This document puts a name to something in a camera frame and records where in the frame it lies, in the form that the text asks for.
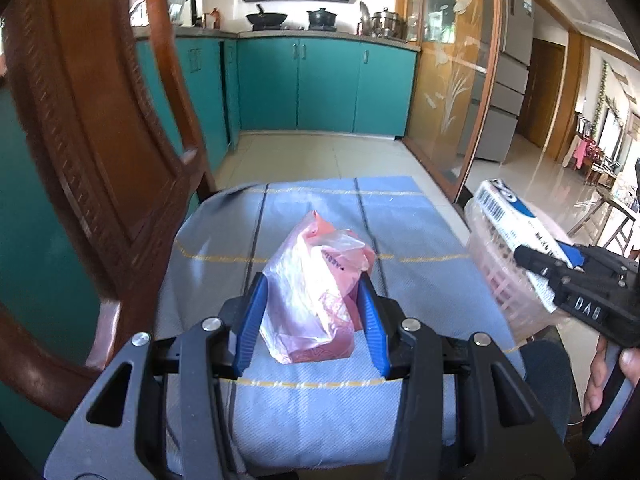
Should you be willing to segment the white blue medicine box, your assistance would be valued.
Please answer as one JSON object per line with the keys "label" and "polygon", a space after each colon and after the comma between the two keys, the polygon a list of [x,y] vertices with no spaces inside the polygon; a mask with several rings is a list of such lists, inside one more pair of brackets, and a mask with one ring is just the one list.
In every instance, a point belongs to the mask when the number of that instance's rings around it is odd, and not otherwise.
{"label": "white blue medicine box", "polygon": [[[523,202],[506,182],[501,179],[480,182],[472,200],[512,250],[513,258],[515,248],[524,245],[561,259],[572,268],[558,245],[558,240],[570,244],[565,233],[542,211]],[[547,311],[555,312],[553,292],[547,279],[523,270]]]}

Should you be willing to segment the pink plastic bag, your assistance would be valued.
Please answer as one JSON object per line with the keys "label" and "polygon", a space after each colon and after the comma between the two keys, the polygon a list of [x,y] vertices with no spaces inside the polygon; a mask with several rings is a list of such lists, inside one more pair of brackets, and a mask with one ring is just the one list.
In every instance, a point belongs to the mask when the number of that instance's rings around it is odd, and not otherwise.
{"label": "pink plastic bag", "polygon": [[262,270],[268,302],[260,336],[270,356],[281,364],[351,356],[362,330],[357,285],[375,259],[356,233],[308,212]]}

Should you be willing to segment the teal kitchen cabinets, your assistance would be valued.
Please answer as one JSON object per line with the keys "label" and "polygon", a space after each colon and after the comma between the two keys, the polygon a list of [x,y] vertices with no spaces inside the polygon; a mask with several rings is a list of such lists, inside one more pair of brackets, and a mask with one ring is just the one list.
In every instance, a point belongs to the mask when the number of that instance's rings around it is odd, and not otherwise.
{"label": "teal kitchen cabinets", "polygon": [[[400,176],[416,54],[304,34],[181,35],[180,64],[223,186],[256,180]],[[99,299],[1,93],[1,299],[51,350],[82,362]]]}

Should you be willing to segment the white basket with pink liner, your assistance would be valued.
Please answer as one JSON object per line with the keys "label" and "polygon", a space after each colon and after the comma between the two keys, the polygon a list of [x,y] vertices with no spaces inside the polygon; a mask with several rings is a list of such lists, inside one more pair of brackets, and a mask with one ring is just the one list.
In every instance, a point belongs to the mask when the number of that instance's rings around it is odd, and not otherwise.
{"label": "white basket with pink liner", "polygon": [[547,326],[565,324],[568,315],[547,311],[526,272],[516,265],[512,250],[474,200],[466,203],[464,216],[470,229],[466,248],[484,275],[514,340],[522,342]]}

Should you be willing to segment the blue grey tablecloth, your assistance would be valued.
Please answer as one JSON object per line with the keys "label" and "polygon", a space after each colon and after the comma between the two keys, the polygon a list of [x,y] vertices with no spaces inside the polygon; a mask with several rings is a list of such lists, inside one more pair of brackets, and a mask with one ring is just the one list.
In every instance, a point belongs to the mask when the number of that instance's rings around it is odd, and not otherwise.
{"label": "blue grey tablecloth", "polygon": [[408,177],[246,184],[199,206],[179,230],[160,289],[157,337],[218,314],[265,274],[269,304],[250,366],[222,387],[241,469],[252,476],[382,462],[400,382],[374,367],[356,308],[334,282],[329,240],[305,244],[306,219],[372,250],[378,294],[436,333],[491,336],[517,370],[508,323],[446,220]]}

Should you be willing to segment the grey refrigerator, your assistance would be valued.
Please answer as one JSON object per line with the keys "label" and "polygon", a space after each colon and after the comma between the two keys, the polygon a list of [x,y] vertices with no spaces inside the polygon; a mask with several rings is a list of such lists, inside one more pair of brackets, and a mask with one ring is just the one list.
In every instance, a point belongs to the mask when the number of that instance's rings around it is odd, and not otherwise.
{"label": "grey refrigerator", "polygon": [[510,150],[527,86],[533,49],[534,0],[503,0],[494,90],[475,156],[503,162]]}

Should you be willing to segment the steel stock pot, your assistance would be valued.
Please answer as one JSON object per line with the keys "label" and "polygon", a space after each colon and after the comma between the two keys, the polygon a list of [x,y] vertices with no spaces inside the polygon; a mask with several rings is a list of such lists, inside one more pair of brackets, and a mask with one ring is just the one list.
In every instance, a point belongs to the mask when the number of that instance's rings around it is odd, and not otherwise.
{"label": "steel stock pot", "polygon": [[375,37],[402,39],[405,23],[398,13],[384,8],[371,15],[371,30]]}

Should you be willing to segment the black cooking pot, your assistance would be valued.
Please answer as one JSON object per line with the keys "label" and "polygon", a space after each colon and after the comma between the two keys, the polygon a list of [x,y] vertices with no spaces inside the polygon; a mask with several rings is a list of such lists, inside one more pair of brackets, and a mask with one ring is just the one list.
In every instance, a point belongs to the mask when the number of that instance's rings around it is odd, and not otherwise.
{"label": "black cooking pot", "polygon": [[336,31],[336,14],[326,8],[320,8],[314,11],[308,11],[308,29],[321,30],[322,32]]}

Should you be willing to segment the black wok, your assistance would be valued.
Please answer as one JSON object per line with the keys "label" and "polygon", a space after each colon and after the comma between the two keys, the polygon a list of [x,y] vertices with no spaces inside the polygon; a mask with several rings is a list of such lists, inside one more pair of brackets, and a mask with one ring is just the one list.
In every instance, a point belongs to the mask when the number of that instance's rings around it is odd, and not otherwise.
{"label": "black wok", "polygon": [[259,3],[256,4],[256,8],[255,13],[245,15],[254,32],[256,30],[279,30],[288,18],[285,13],[266,12]]}

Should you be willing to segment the brown sauce bottle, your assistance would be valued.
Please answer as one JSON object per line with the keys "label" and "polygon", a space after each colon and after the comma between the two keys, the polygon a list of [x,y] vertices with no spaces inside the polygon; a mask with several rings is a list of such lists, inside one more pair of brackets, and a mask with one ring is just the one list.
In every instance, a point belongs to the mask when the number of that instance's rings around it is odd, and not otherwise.
{"label": "brown sauce bottle", "polygon": [[210,27],[212,29],[221,29],[221,15],[217,8],[213,8],[212,12],[209,13],[210,16]]}

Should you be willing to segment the brown wooden chair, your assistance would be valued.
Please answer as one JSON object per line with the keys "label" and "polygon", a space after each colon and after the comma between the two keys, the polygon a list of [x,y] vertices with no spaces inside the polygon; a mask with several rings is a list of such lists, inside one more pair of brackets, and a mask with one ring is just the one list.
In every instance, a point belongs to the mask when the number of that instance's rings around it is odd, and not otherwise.
{"label": "brown wooden chair", "polygon": [[4,0],[6,65],[26,143],[100,300],[87,361],[55,356],[1,315],[1,379],[68,419],[117,351],[153,327],[171,245],[190,199],[215,193],[166,0],[150,43],[181,138],[168,140],[146,91],[129,0]]}

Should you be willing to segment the glass sliding door wood frame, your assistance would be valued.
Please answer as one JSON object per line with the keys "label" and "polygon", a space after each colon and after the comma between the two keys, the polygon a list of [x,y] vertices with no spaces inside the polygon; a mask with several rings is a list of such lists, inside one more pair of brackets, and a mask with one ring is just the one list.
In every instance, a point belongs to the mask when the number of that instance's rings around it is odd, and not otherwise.
{"label": "glass sliding door wood frame", "polygon": [[460,197],[494,88],[503,0],[396,0],[418,48],[404,142],[450,202]]}

